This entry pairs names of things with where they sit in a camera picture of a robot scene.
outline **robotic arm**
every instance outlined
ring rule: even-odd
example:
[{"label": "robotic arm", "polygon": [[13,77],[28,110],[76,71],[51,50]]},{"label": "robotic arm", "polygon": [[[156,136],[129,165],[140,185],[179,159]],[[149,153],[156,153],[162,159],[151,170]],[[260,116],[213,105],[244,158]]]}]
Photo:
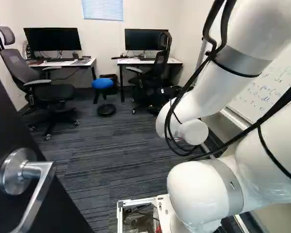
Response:
[{"label": "robotic arm", "polygon": [[[237,4],[227,45],[209,61],[170,117],[172,136],[192,145],[208,136],[198,118],[222,110],[291,43],[291,0]],[[156,121],[161,137],[169,109],[170,103]],[[175,166],[167,189],[176,213],[172,233],[212,233],[227,216],[291,202],[291,104],[246,136],[235,155]]]}]

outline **door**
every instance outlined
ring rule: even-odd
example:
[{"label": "door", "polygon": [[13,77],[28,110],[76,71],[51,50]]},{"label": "door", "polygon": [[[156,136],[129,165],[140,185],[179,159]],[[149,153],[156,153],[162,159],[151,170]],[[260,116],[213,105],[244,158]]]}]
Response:
[{"label": "door", "polygon": [[54,175],[55,169],[0,82],[0,233],[92,232]]}]

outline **door handle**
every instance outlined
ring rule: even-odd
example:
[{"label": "door handle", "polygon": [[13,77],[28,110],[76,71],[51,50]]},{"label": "door handle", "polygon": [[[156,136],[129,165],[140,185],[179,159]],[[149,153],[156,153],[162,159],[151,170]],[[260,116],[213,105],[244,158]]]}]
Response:
[{"label": "door handle", "polygon": [[36,154],[32,149],[19,148],[1,166],[0,188],[5,194],[20,195],[31,179],[39,179],[20,223],[11,233],[26,233],[30,229],[55,176],[55,162],[35,161]]}]

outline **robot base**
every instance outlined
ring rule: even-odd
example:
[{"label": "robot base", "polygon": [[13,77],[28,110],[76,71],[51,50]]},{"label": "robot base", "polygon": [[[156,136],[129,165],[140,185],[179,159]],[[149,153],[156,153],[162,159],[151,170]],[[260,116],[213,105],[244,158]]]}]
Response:
[{"label": "robot base", "polygon": [[169,199],[168,194],[156,197],[138,199],[138,200],[122,200],[117,203],[117,233],[123,233],[123,208],[153,204],[157,210],[154,217],[160,220],[162,233],[212,233],[221,226],[221,221],[214,221],[202,225],[198,231],[188,229],[176,216],[174,208]]}]

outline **black monitor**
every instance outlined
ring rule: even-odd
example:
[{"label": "black monitor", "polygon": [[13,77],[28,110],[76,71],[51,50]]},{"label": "black monitor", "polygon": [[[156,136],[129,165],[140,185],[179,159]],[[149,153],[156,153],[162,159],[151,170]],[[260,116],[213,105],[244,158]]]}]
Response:
[{"label": "black monitor", "polygon": [[126,50],[164,50],[159,37],[164,29],[125,29]]},{"label": "black monitor", "polygon": [[24,28],[32,51],[82,50],[77,28]]}]

